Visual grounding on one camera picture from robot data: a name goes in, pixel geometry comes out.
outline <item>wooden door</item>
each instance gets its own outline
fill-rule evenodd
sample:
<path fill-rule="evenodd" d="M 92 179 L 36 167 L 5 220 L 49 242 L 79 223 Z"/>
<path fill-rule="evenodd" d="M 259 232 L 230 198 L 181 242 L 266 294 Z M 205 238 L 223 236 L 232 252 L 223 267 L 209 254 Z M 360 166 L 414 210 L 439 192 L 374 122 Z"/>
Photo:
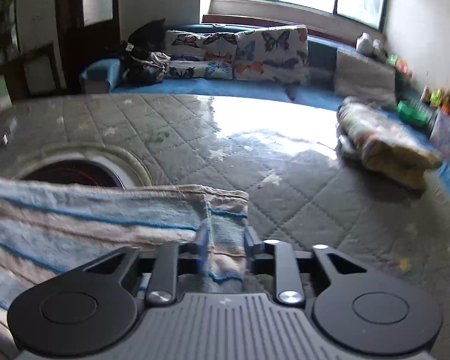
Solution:
<path fill-rule="evenodd" d="M 67 89 L 79 93 L 79 74 L 120 42 L 118 0 L 55 0 L 55 11 Z"/>

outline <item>pillow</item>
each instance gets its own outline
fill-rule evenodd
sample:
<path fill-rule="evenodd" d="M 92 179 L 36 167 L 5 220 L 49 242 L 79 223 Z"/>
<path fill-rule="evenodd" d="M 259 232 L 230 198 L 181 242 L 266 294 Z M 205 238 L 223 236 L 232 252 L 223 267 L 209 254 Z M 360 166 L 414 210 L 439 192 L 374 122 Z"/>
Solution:
<path fill-rule="evenodd" d="M 170 61 L 168 77 L 231 80 L 232 65 L 223 61 Z"/>
<path fill-rule="evenodd" d="M 390 109 L 397 107 L 395 69 L 356 52 L 337 50 L 334 85 L 339 96 L 356 96 L 365 103 Z"/>
<path fill-rule="evenodd" d="M 284 26 L 237 34 L 234 73 L 237 80 L 304 83 L 308 78 L 305 26 Z"/>
<path fill-rule="evenodd" d="M 235 58 L 237 36 L 231 32 L 195 34 L 184 31 L 165 33 L 165 50 L 170 56 L 190 56 L 200 60 L 222 60 L 232 63 Z"/>

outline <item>butterfly pattern cushion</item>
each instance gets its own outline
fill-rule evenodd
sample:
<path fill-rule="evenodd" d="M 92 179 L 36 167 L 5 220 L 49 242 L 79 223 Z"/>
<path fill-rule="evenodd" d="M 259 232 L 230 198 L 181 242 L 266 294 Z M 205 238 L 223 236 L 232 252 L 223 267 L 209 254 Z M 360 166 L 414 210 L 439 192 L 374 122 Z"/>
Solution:
<path fill-rule="evenodd" d="M 308 40 L 305 26 L 261 28 L 237 35 L 234 61 L 237 80 L 306 83 Z"/>
<path fill-rule="evenodd" d="M 232 65 L 223 61 L 180 61 L 172 60 L 169 63 L 168 77 L 206 78 L 231 80 L 233 78 Z"/>
<path fill-rule="evenodd" d="M 170 56 L 194 56 L 200 60 L 222 60 L 232 63 L 238 38 L 231 32 L 195 34 L 183 31 L 166 31 L 165 50 Z"/>

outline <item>folded blanket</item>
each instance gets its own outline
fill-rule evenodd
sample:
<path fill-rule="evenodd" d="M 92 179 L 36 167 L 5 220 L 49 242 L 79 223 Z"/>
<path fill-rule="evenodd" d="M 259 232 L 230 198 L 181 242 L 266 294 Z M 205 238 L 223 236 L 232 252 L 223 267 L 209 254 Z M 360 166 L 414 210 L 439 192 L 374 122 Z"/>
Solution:
<path fill-rule="evenodd" d="M 198 185 L 123 191 L 0 179 L 0 358 L 17 354 L 6 320 L 15 297 L 126 245 L 154 250 L 205 229 L 203 275 L 180 276 L 179 291 L 240 291 L 247 208 L 245 192 Z"/>
<path fill-rule="evenodd" d="M 347 97 L 337 112 L 363 165 L 413 189 L 425 189 L 424 172 L 442 164 L 439 154 L 421 146 L 403 125 Z"/>

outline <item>butterfly print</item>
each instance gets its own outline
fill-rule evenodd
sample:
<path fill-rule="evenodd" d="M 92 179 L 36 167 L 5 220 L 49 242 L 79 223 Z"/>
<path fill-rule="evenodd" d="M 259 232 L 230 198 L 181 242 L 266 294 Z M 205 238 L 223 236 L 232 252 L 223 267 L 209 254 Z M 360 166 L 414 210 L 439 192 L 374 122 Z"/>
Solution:
<path fill-rule="evenodd" d="M 193 62 L 200 62 L 202 61 L 199 57 L 194 55 L 187 55 L 187 54 L 171 54 L 170 55 L 171 61 L 193 61 Z"/>
<path fill-rule="evenodd" d="M 280 46 L 284 50 L 288 50 L 290 45 L 288 44 L 288 38 L 290 37 L 290 30 L 283 31 L 280 36 L 275 39 L 269 32 L 262 32 L 263 40 L 265 41 L 265 52 L 272 51 L 276 46 L 277 49 Z"/>
<path fill-rule="evenodd" d="M 231 44 L 237 44 L 238 43 L 236 41 L 236 35 L 229 34 L 229 33 L 226 33 L 226 32 L 217 32 L 215 34 L 211 34 L 207 39 L 205 39 L 203 41 L 203 44 L 210 44 L 210 43 L 215 42 L 218 39 L 224 39 L 228 43 L 231 43 Z"/>
<path fill-rule="evenodd" d="M 262 62 L 251 62 L 249 64 L 241 63 L 241 62 L 235 62 L 234 63 L 234 69 L 237 73 L 243 73 L 247 69 L 250 69 L 251 71 L 256 71 L 260 74 L 263 74 L 265 71 L 263 70 L 263 64 Z"/>
<path fill-rule="evenodd" d="M 205 72 L 204 72 L 203 76 L 205 78 L 210 78 L 212 76 L 212 74 L 214 74 L 218 70 L 223 71 L 223 73 L 225 73 L 227 75 L 232 74 L 229 64 L 224 63 L 224 62 L 220 63 L 220 62 L 212 61 L 207 64 L 207 67 L 205 68 Z"/>
<path fill-rule="evenodd" d="M 297 28 L 299 37 L 301 43 L 305 43 L 307 41 L 307 29 L 306 28 Z"/>
<path fill-rule="evenodd" d="M 214 61 L 218 59 L 219 61 L 224 61 L 224 62 L 228 62 L 229 64 L 232 63 L 232 54 L 227 51 L 225 54 L 220 54 L 220 52 L 218 52 L 217 54 L 215 54 L 214 52 L 207 50 L 205 52 L 205 58 L 204 61 Z"/>
<path fill-rule="evenodd" d="M 192 78 L 195 74 L 195 68 L 194 67 L 188 67 L 187 70 L 183 72 L 179 72 L 176 67 L 170 68 L 170 76 L 180 79 L 186 79 L 186 78 Z"/>
<path fill-rule="evenodd" d="M 297 50 L 296 54 L 300 57 L 300 59 L 302 60 L 302 65 L 306 66 L 308 65 L 308 55 L 302 51 L 302 50 Z"/>
<path fill-rule="evenodd" d="M 180 46 L 181 44 L 185 46 L 195 47 L 197 46 L 197 37 L 195 35 L 187 35 L 187 34 L 179 34 L 176 39 L 173 41 L 172 46 Z"/>
<path fill-rule="evenodd" d="M 236 60 L 246 60 L 246 61 L 253 61 L 253 58 L 255 57 L 255 41 L 252 40 L 248 43 L 248 45 L 245 46 L 245 48 L 242 50 L 240 47 L 236 48 Z"/>
<path fill-rule="evenodd" d="M 265 59 L 264 64 L 273 66 L 274 68 L 293 69 L 295 65 L 299 63 L 298 58 L 290 58 L 285 61 L 274 61 L 272 59 Z"/>

